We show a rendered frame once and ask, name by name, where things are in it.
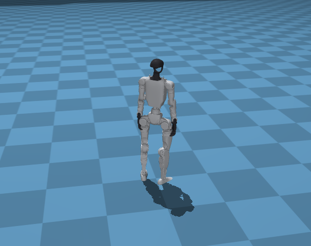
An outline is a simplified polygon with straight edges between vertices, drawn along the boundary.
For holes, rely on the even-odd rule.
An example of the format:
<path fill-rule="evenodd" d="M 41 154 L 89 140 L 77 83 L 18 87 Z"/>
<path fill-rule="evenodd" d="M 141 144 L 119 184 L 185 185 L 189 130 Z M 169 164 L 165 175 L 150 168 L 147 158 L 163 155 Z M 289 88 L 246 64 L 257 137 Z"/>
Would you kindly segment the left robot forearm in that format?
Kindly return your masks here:
<path fill-rule="evenodd" d="M 139 100 L 138 98 L 138 112 L 137 112 L 137 115 L 138 113 L 141 114 L 141 116 L 143 115 L 143 109 L 144 109 L 144 101 L 143 100 Z"/>

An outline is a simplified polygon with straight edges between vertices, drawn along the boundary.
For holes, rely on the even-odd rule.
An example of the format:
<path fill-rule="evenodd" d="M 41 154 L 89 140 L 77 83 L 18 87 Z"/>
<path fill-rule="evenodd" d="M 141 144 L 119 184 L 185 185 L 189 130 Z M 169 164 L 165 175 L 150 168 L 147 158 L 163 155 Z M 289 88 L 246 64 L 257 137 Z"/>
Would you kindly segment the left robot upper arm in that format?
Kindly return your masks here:
<path fill-rule="evenodd" d="M 142 77 L 139 79 L 139 100 L 145 100 L 145 80 L 147 77 Z"/>

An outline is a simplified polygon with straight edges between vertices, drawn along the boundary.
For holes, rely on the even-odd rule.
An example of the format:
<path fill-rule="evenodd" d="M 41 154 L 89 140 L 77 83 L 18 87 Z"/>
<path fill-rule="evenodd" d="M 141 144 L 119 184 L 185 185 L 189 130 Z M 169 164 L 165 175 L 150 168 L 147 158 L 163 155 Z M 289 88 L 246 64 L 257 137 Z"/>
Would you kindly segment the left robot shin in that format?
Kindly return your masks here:
<path fill-rule="evenodd" d="M 147 152 L 143 153 L 143 144 L 141 144 L 141 165 L 142 165 L 142 175 L 146 174 L 146 164 L 147 164 Z"/>

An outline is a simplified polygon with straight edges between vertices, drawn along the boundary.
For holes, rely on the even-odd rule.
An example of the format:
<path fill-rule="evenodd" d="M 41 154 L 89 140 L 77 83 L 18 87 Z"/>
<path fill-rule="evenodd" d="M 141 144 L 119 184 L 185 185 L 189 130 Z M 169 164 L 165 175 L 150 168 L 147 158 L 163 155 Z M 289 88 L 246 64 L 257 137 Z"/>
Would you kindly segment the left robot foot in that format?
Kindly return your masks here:
<path fill-rule="evenodd" d="M 147 180 L 147 170 L 146 170 L 146 174 L 144 175 L 144 173 L 143 173 L 143 175 L 142 175 L 142 170 L 141 170 L 141 181 L 146 181 Z"/>

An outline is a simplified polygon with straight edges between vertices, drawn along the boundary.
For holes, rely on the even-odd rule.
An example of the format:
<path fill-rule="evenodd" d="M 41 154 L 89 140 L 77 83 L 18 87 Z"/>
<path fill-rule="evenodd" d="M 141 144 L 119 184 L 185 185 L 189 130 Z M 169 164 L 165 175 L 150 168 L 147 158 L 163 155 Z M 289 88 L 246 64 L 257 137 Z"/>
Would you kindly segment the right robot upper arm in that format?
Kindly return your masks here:
<path fill-rule="evenodd" d="M 165 88 L 167 89 L 168 93 L 168 105 L 173 106 L 174 99 L 174 82 L 170 80 L 165 80 Z"/>

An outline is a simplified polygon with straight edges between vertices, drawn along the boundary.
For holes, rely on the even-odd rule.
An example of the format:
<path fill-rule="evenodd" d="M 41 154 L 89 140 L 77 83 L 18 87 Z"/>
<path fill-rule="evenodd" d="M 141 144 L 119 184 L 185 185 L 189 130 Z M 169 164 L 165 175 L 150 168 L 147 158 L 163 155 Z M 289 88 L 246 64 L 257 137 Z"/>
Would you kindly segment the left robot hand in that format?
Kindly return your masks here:
<path fill-rule="evenodd" d="M 137 118 L 138 118 L 138 128 L 139 128 L 140 130 L 143 130 L 143 129 L 141 129 L 141 125 L 139 124 L 139 120 L 140 120 L 140 118 L 141 118 L 141 114 L 140 114 L 140 113 L 138 113 Z"/>

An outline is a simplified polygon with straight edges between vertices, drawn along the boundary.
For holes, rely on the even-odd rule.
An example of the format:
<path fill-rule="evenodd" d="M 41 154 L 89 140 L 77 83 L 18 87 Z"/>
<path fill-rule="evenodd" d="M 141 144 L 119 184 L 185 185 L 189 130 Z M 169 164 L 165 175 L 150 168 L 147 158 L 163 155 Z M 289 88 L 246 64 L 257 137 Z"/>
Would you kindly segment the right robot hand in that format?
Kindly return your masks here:
<path fill-rule="evenodd" d="M 176 124 L 177 124 L 177 119 L 176 118 L 174 118 L 173 119 L 173 122 L 171 122 L 172 123 L 172 132 L 171 132 L 171 134 L 170 134 L 170 136 L 174 136 L 175 134 L 176 134 L 176 128 L 177 128 L 177 126 L 176 126 Z M 170 130 L 171 130 L 170 129 Z"/>

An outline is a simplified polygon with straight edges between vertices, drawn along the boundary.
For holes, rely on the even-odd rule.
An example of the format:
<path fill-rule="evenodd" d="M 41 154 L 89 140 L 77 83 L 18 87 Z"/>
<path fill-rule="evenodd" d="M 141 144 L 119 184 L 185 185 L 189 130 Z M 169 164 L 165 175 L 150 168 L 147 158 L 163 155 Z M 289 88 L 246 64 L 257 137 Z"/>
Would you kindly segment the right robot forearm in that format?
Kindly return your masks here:
<path fill-rule="evenodd" d="M 170 116 L 171 116 L 171 121 L 173 122 L 173 119 L 177 119 L 177 114 L 176 114 L 176 100 L 173 101 L 173 106 L 169 107 L 170 109 Z M 178 120 L 178 119 L 177 119 Z"/>

